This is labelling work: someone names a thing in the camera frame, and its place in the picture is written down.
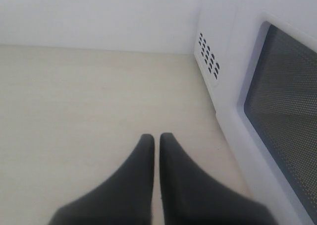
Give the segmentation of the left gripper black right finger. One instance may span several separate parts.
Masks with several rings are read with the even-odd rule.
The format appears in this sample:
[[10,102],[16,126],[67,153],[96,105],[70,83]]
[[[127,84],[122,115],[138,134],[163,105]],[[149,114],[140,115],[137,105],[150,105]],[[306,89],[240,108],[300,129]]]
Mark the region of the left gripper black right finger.
[[160,136],[159,176],[166,225],[272,224],[272,215],[264,205],[209,176],[172,133]]

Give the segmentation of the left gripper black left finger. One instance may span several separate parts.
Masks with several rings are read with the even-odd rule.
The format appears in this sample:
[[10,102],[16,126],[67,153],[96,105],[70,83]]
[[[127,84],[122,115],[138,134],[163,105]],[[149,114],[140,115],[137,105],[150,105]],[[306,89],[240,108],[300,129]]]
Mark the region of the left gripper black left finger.
[[136,147],[106,181],[59,208],[51,225],[150,225],[155,140],[143,134]]

